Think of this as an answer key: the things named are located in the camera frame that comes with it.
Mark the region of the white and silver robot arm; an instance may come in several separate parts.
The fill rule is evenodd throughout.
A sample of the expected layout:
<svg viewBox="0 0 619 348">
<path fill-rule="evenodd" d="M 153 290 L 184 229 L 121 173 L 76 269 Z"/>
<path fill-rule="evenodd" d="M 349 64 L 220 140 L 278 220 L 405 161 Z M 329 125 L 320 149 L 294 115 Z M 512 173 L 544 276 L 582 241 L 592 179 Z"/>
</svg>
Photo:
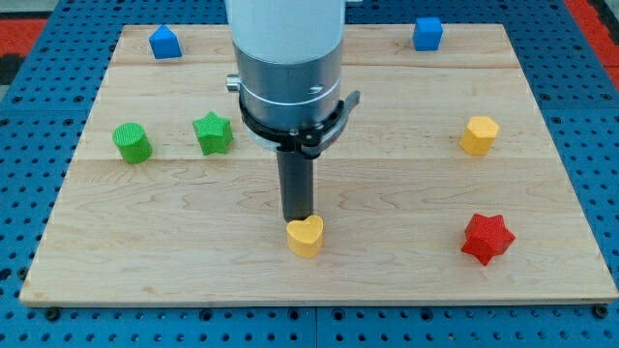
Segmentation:
<svg viewBox="0 0 619 348">
<path fill-rule="evenodd" d="M 225 0 L 243 123 L 270 150 L 339 104 L 343 0 Z"/>
</svg>

